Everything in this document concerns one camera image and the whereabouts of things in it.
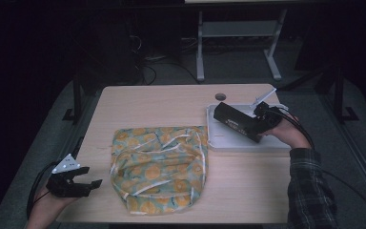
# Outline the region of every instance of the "fabric bag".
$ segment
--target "fabric bag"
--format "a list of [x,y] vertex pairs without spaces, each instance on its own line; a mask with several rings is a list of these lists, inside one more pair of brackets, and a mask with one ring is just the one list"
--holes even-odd
[[208,174],[206,127],[117,130],[112,186],[131,214],[159,215],[192,206]]

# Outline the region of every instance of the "black cable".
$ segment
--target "black cable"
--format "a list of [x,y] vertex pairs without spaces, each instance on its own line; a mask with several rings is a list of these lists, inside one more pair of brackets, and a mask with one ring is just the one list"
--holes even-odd
[[49,192],[50,192],[50,191],[47,191],[47,192],[46,192],[45,194],[43,194],[40,198],[36,199],[36,200],[34,201],[34,204],[35,204],[38,200],[40,200],[41,198],[45,197]]
[[307,131],[305,131],[305,129],[299,124],[298,121],[296,121],[296,119],[292,119],[288,116],[286,116],[283,113],[279,113],[279,112],[275,112],[275,111],[271,111],[271,110],[263,110],[264,112],[268,112],[268,113],[273,113],[275,115],[280,115],[281,117],[283,117],[284,119],[286,119],[287,121],[289,121],[291,124],[293,124],[308,140],[308,142],[311,145],[312,149],[315,149],[315,145],[314,142],[312,140],[312,138],[310,137],[310,135],[308,134]]
[[[290,123],[292,123],[303,135],[305,135],[305,137],[307,138],[307,140],[311,144],[312,148],[315,149],[314,143],[312,142],[311,137],[305,131],[305,129],[302,127],[302,125],[296,120],[296,118],[293,116],[293,114],[291,114],[290,112],[288,112],[288,110],[286,110],[286,109],[283,109],[283,108],[279,108],[279,109],[287,112],[292,118],[289,118],[285,114],[278,113],[278,112],[275,112],[275,111],[271,111],[271,110],[264,110],[264,111],[265,112],[270,112],[270,113],[273,113],[273,114],[276,114],[276,115],[280,115],[283,118],[285,118],[287,121],[289,121]],[[344,181],[340,177],[337,177],[336,175],[334,175],[334,174],[332,174],[332,173],[330,173],[328,171],[325,171],[325,170],[322,170],[322,173],[327,174],[327,175],[333,177],[334,179],[336,179],[337,181],[343,183],[344,185],[346,185],[349,189],[351,189],[353,192],[355,192],[361,199],[363,199],[366,202],[366,197],[364,197],[357,189],[355,189],[352,185],[348,184],[346,181]]]
[[192,79],[194,79],[194,81],[197,83],[197,84],[200,84],[200,82],[197,80],[197,78],[187,69],[185,68],[184,66],[181,66],[180,64],[176,64],[176,63],[152,63],[154,65],[161,65],[161,64],[164,64],[164,65],[175,65],[175,66],[178,66],[182,69],[184,69],[191,77]]
[[26,216],[27,216],[28,219],[31,215],[31,210],[32,210],[32,207],[35,203],[34,196],[35,196],[35,192],[37,191],[38,184],[41,181],[41,178],[43,177],[44,173],[51,166],[56,166],[56,165],[59,164],[59,162],[60,161],[54,161],[54,162],[51,162],[50,164],[46,165],[46,167],[44,167],[44,169],[40,173],[38,173],[37,177],[35,178],[34,183],[32,184],[31,189],[30,189],[29,198],[28,198],[28,205],[27,205],[27,208],[26,208]]
[[333,177],[334,179],[336,179],[337,181],[339,181],[340,183],[346,185],[349,189],[351,189],[353,192],[355,192],[362,200],[364,200],[366,202],[366,197],[364,197],[357,189],[355,189],[352,185],[348,184],[346,181],[342,180],[340,177],[337,177],[336,175],[322,170],[322,173],[327,174],[331,177]]
[[60,223],[58,224],[57,229],[62,225],[61,223],[62,223],[62,222],[60,222]]
[[144,65],[143,67],[144,68],[147,68],[147,69],[150,69],[153,72],[153,79],[149,83],[147,82],[147,79],[145,78],[145,75],[144,74],[142,75],[142,79],[144,80],[144,83],[146,85],[152,85],[152,83],[155,81],[155,79],[157,77],[156,70],[153,69],[153,68],[151,68],[150,66],[147,66],[147,65]]
[[203,42],[203,53],[207,55],[220,55],[225,54],[227,52],[231,52],[233,49],[230,49],[228,45],[218,43],[216,40],[210,40],[210,42]]
[[181,48],[181,52],[182,53],[187,53],[188,51],[192,51],[193,49],[196,49],[197,48],[197,45],[198,45],[198,41],[196,38],[192,38],[191,40],[193,40],[193,42],[189,43],[188,45],[185,45]]
[[[210,39],[210,37],[203,37],[203,49],[206,45],[206,43],[208,42],[208,40]],[[197,49],[198,49],[198,40],[197,38],[194,38],[195,42],[193,42],[191,45],[183,47],[181,50],[182,54],[194,54],[197,53]]]

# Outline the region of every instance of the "black device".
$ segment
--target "black device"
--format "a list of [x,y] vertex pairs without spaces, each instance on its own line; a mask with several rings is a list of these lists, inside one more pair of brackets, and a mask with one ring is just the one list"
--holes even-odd
[[277,126],[284,115],[277,107],[270,107],[265,102],[256,106],[254,114],[255,117],[248,116],[221,102],[216,106],[213,118],[258,143],[262,137],[259,134]]
[[59,198],[88,197],[91,190],[100,187],[102,179],[92,181],[90,184],[73,182],[75,176],[84,175],[88,171],[89,167],[82,167],[65,173],[52,174],[46,187],[53,195]]
[[88,171],[89,167],[80,167],[69,154],[52,170],[46,187],[59,198],[88,197],[91,190],[100,187],[102,179],[92,181],[90,184],[73,182],[74,177],[87,174]]

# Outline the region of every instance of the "human hand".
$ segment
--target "human hand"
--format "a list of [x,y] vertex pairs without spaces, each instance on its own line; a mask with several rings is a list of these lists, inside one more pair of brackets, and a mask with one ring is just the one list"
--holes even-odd
[[34,198],[27,229],[43,229],[52,224],[65,207],[79,198],[58,198],[44,185]]
[[273,135],[283,143],[289,145],[292,149],[312,148],[305,135],[302,134],[292,123],[290,123],[285,118],[283,118],[276,127],[260,135]]

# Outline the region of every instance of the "gray carpet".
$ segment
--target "gray carpet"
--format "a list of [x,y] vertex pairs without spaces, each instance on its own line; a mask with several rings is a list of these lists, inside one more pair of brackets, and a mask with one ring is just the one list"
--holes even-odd
[[[298,79],[304,73],[293,70],[299,42],[281,42],[277,47],[275,59],[283,79],[279,82],[271,78],[268,65],[261,49],[250,47],[248,50],[234,50],[218,55],[205,55],[204,84],[221,83],[271,83],[280,87]],[[156,70],[153,84],[195,84],[189,74],[195,73],[193,54],[182,57],[180,66],[167,64],[172,60],[149,64]],[[151,81],[153,72],[144,70],[147,81]],[[331,95],[321,97],[312,90],[317,79],[313,79],[292,92],[279,92],[280,101],[299,117],[305,129],[314,139],[316,149],[322,153],[325,170],[341,177],[357,188],[366,197],[366,180],[361,175],[348,142],[342,134],[346,129],[351,133],[358,149],[366,157],[366,104],[364,98],[351,83],[345,83],[344,105],[355,109],[359,121],[350,121],[339,125],[330,111]],[[11,184],[0,206],[0,228],[24,228],[26,224],[26,202],[29,189],[37,173],[49,162],[56,160],[72,150],[78,139],[86,132],[97,96],[83,97],[83,118],[74,126],[62,117],[72,108],[71,83],[58,96],[46,121],[36,136],[30,150]],[[342,228],[366,228],[366,203],[343,184],[325,176],[332,186],[338,206],[338,221]],[[109,228],[107,224],[55,223],[51,228]],[[117,225],[116,228],[132,227]],[[265,228],[282,228],[284,225],[264,225]]]

